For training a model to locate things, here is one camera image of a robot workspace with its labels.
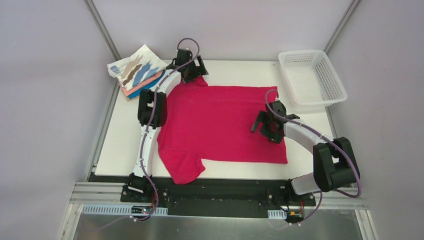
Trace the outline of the magenta t shirt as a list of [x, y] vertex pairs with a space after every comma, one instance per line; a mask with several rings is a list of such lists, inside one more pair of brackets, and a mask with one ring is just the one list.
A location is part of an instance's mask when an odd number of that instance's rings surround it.
[[174, 183], [194, 181], [203, 160], [287, 164], [284, 143], [273, 143], [252, 126], [276, 86], [209, 86], [199, 77], [167, 96], [167, 120], [157, 137], [158, 154]]

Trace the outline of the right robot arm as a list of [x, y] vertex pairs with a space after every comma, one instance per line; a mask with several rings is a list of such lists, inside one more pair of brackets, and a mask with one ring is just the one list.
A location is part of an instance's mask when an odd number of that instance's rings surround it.
[[305, 194], [340, 193], [343, 186], [360, 185], [360, 172], [350, 141], [345, 137], [326, 136], [305, 124], [299, 116], [288, 115], [280, 101], [266, 103], [265, 110], [259, 111], [251, 132], [257, 129], [273, 143], [280, 144], [288, 138], [312, 154], [312, 172], [288, 181], [283, 192], [288, 204], [298, 204]]

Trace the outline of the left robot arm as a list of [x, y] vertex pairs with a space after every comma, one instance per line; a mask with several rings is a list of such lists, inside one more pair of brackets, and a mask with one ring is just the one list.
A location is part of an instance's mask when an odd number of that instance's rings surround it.
[[200, 51], [193, 54], [187, 48], [177, 49], [176, 57], [166, 68], [163, 78], [154, 90], [143, 89], [139, 95], [137, 119], [140, 123], [140, 147], [138, 157], [122, 194], [134, 195], [140, 202], [157, 196], [152, 186], [153, 156], [157, 138], [168, 118], [167, 96], [180, 83], [189, 83], [207, 75]]

